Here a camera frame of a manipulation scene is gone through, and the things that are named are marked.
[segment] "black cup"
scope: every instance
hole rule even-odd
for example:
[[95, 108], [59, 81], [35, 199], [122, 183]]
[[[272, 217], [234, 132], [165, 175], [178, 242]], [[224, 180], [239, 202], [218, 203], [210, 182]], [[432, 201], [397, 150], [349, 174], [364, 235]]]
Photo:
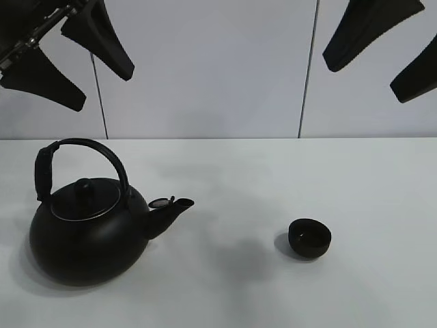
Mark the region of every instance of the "black cup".
[[312, 219], [299, 219], [290, 224], [288, 241], [304, 258], [319, 258], [329, 248], [332, 235], [323, 224]]

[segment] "kettle handle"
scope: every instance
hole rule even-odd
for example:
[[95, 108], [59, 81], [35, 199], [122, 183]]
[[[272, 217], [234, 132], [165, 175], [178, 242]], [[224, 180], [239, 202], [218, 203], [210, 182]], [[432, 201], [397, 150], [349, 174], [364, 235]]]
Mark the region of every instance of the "kettle handle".
[[100, 142], [90, 139], [72, 138], [72, 139], [64, 139], [61, 141], [56, 141], [51, 145], [41, 149], [38, 152], [38, 155], [35, 160], [34, 173], [35, 173], [35, 190], [39, 201], [43, 202], [44, 200], [47, 199], [47, 197], [51, 195], [51, 189], [53, 186], [53, 175], [52, 175], [53, 155], [59, 149], [60, 145], [86, 146], [98, 151], [103, 156], [105, 156], [117, 171], [118, 178], [122, 186], [122, 190], [121, 190], [122, 199], [127, 199], [130, 190], [128, 176], [126, 174], [126, 170], [124, 169], [122, 162], [117, 157], [117, 155], [115, 155], [112, 150], [107, 148], [105, 145], [102, 145]]

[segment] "kettle body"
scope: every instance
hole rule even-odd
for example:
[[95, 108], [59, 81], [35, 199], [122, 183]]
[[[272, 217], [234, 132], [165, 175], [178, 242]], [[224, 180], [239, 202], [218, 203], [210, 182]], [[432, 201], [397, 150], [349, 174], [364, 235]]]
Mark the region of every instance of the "kettle body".
[[[113, 154], [88, 139], [57, 142], [92, 145]], [[150, 211], [143, 196], [127, 183], [124, 168], [117, 167], [121, 162], [115, 165], [121, 180], [80, 179], [51, 194], [51, 180], [43, 176], [51, 179], [53, 149], [58, 147], [43, 148], [37, 158], [36, 189], [42, 203], [31, 223], [29, 242], [41, 269], [61, 284], [91, 286], [120, 275], [139, 259], [150, 239], [194, 204], [188, 199], [160, 199], [150, 204], [155, 208]]]

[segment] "white wall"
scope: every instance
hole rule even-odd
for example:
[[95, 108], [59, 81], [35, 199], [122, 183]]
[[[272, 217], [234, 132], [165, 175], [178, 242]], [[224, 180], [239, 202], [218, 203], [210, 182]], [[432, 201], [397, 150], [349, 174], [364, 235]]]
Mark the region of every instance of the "white wall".
[[104, 138], [89, 52], [61, 36], [59, 26], [43, 39], [41, 49], [85, 92], [85, 107], [76, 113], [39, 96], [0, 87], [0, 139]]
[[315, 0], [106, 3], [137, 66], [98, 65], [110, 138], [297, 137]]
[[437, 91], [401, 104], [391, 81], [437, 33], [437, 1], [390, 30], [337, 73], [322, 53], [348, 0], [321, 0], [303, 137], [437, 137]]

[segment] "black kettle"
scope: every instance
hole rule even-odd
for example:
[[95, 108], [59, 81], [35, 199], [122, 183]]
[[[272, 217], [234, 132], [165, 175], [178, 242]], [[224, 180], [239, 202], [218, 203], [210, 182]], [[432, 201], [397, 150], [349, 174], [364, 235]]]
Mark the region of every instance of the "black kettle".
[[[84, 178], [52, 194], [53, 154], [66, 144], [97, 150], [115, 167], [119, 180]], [[70, 286], [100, 284], [123, 273], [149, 240], [194, 205], [192, 200], [172, 197], [148, 206], [129, 185], [117, 156], [89, 139], [65, 139], [41, 149], [35, 162], [35, 187], [42, 204], [30, 227], [31, 251], [45, 273]]]

